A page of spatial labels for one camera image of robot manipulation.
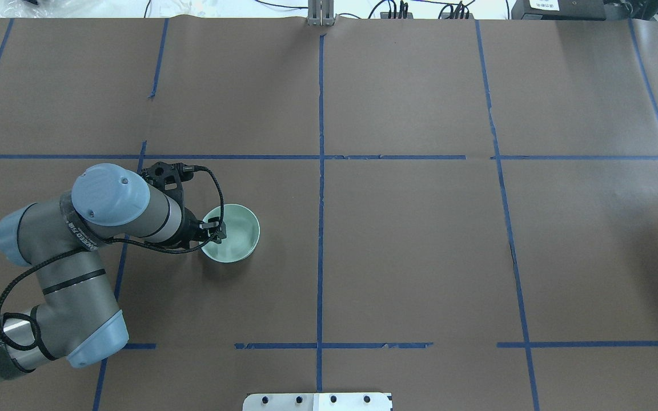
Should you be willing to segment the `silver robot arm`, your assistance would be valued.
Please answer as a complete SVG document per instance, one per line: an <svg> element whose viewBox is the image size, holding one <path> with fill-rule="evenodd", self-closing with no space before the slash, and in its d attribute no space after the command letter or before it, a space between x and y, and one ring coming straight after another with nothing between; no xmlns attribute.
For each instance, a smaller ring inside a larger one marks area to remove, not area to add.
<svg viewBox="0 0 658 411"><path fill-rule="evenodd" d="M219 216L201 220L184 205L182 184L205 166L157 162L142 172L100 163L71 190L0 221L0 252L25 268L0 294L0 383L65 358L85 368L118 353L130 335L99 250L131 244L168 255L226 237Z"/></svg>

